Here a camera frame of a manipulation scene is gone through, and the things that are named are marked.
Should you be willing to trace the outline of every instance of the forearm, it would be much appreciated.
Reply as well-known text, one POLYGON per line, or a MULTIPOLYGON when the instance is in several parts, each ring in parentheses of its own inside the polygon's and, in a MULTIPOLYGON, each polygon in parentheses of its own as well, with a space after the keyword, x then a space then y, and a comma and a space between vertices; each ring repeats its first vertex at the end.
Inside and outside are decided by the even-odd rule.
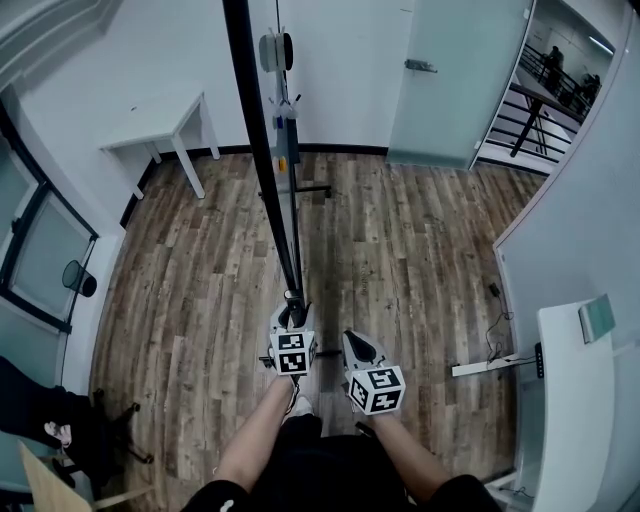
POLYGON ((419 503, 428 501, 450 478, 442 464, 393 415, 378 414, 371 418, 376 436, 409 494, 419 503))
POLYGON ((276 377, 224 450, 214 480, 229 480, 251 492, 269 462, 292 394, 291 378, 276 377))

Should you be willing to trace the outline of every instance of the white desk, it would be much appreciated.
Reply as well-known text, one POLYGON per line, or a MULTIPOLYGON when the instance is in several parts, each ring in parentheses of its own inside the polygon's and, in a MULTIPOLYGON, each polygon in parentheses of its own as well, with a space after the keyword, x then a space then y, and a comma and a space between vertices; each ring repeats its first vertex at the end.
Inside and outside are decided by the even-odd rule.
POLYGON ((586 512, 597 499, 613 430, 613 349, 611 333, 584 344, 583 304, 538 312, 544 382, 519 383, 517 471, 487 485, 512 508, 586 512), (500 491, 523 486, 535 499, 500 491))
POLYGON ((137 184, 133 183, 122 166, 122 162, 111 150, 133 144, 145 144, 156 163, 160 163, 160 154, 155 147, 155 143, 160 140, 171 141, 196 196, 199 199, 204 197, 204 189, 180 136, 182 127, 196 109, 200 111, 207 143, 213 157, 217 160, 220 158, 220 153, 204 92, 202 88, 196 86, 176 89, 171 93, 149 98, 129 106, 123 111, 122 119, 118 125, 100 142, 100 149, 122 171, 138 199, 143 198, 142 191, 137 184))

